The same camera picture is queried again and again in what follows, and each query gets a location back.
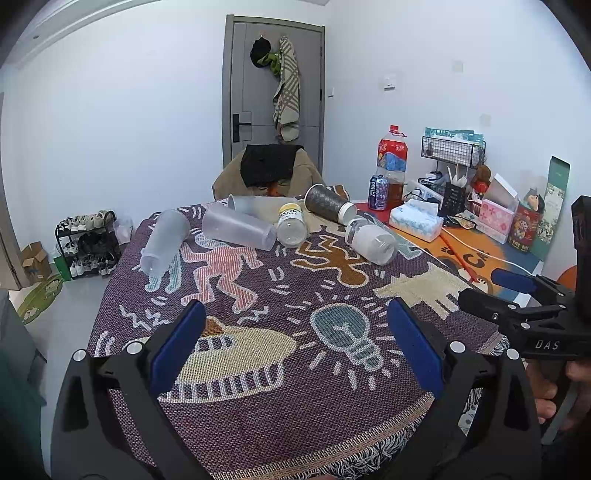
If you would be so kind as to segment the dark patterned paper cup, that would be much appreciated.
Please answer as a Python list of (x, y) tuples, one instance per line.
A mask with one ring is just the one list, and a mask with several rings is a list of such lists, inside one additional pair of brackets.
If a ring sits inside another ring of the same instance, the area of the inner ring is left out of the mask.
[(322, 184), (308, 188), (304, 205), (311, 213), (341, 225), (348, 225), (358, 213), (354, 203)]

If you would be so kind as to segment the clear plastic cup behind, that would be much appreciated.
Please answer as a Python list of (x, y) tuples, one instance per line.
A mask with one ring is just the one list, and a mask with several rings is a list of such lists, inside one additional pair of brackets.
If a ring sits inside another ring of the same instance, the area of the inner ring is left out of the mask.
[(269, 223), (276, 222), (280, 207), (287, 203), (297, 203), (297, 199), (271, 196), (228, 196), (228, 208)]

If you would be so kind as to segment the red cartoon tin can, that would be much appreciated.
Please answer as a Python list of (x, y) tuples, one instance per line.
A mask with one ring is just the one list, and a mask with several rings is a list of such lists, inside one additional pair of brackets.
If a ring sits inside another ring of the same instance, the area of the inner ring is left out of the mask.
[(536, 188), (531, 188), (516, 209), (508, 243), (515, 249), (528, 252), (543, 217), (545, 203)]

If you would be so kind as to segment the pink floral box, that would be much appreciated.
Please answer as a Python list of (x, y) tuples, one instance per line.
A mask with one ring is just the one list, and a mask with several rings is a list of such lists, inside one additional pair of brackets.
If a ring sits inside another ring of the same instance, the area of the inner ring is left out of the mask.
[(477, 229), (505, 244), (518, 205), (518, 192), (499, 173), (495, 174), (482, 199)]

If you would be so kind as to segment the tall green card box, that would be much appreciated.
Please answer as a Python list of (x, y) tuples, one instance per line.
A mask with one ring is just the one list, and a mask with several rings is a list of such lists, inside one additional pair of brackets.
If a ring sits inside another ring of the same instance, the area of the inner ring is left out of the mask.
[(569, 174), (570, 164), (553, 156), (550, 160), (547, 185), (543, 195), (544, 210), (530, 248), (530, 252), (541, 261), (546, 260), (558, 228)]

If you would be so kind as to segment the black mesh pen holder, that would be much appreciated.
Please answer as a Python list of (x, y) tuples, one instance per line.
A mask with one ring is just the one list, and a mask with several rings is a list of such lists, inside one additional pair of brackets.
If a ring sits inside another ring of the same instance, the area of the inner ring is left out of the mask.
[(448, 182), (445, 186), (443, 202), (439, 210), (441, 217), (455, 216), (465, 209), (466, 188)]

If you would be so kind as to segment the green floor mat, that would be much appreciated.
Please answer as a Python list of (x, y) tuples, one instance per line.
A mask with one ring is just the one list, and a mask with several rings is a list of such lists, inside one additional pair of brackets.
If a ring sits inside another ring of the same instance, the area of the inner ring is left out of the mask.
[(18, 316), (25, 325), (33, 322), (47, 310), (62, 290), (63, 279), (54, 274), (40, 282), (24, 298), (17, 309)]

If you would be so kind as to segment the clear jar white label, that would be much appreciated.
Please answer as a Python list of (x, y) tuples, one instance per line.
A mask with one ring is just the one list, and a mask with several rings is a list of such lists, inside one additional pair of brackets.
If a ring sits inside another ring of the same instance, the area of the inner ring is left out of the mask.
[(356, 216), (346, 225), (345, 241), (356, 253), (378, 266), (390, 264), (398, 253), (394, 234), (362, 216)]

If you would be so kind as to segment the blue soda can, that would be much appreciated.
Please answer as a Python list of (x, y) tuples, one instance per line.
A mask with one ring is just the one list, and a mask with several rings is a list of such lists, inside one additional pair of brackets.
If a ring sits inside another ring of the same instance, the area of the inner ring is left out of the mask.
[(389, 182), (383, 175), (370, 178), (368, 205), (375, 211), (384, 211), (388, 206)]

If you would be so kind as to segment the cardboard box on floor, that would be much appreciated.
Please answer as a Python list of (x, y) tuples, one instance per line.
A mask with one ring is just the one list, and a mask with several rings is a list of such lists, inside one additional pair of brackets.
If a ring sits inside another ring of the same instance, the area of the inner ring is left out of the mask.
[(28, 244), (21, 251), (21, 265), (32, 283), (42, 282), (51, 276), (48, 254), (40, 241)]

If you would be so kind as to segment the black shoe rack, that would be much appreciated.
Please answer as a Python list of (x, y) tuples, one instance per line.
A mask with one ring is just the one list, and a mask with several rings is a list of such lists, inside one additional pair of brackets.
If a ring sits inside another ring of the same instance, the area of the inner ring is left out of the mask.
[(55, 227), (56, 246), (71, 279), (109, 276), (121, 258), (111, 210), (67, 217)]

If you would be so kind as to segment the clear bottle yellow label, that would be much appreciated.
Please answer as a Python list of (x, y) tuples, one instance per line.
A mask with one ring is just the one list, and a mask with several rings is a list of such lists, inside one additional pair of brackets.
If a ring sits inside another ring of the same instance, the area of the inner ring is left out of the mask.
[(287, 248), (297, 248), (308, 238), (308, 226), (303, 211), (297, 203), (290, 202), (280, 207), (276, 224), (276, 238)]

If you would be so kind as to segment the chair with beige jacket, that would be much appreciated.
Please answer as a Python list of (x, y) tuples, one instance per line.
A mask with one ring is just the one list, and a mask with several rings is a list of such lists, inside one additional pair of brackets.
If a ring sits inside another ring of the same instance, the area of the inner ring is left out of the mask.
[(245, 150), (229, 162), (212, 184), (215, 200), (228, 198), (229, 195), (298, 197), (304, 195), (312, 185), (324, 184), (317, 167), (303, 148), (295, 156), (294, 173), (290, 180), (283, 180), (268, 187), (246, 187), (240, 176), (243, 151)]

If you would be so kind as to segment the grey door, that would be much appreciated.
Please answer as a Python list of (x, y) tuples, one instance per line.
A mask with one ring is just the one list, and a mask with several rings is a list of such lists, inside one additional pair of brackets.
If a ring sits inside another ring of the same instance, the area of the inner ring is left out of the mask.
[[(308, 23), (264, 17), (228, 15), (225, 22), (222, 83), (222, 161), (228, 164), (249, 144), (280, 141), (273, 123), (273, 96), (279, 78), (269, 68), (256, 68), (249, 58), (252, 43), (259, 37), (279, 48), (280, 37), (294, 44), (301, 78), (300, 137), (312, 162), (322, 169), (325, 126), (325, 28)], [(240, 142), (232, 142), (231, 116), (240, 115), (250, 127), (240, 129)]]

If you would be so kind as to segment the black hat on door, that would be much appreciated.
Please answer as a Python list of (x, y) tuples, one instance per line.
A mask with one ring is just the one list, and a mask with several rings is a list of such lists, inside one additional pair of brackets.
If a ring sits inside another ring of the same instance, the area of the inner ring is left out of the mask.
[(252, 49), (249, 52), (250, 61), (256, 68), (263, 68), (266, 66), (266, 57), (270, 54), (270, 41), (264, 37), (259, 37), (252, 43)]

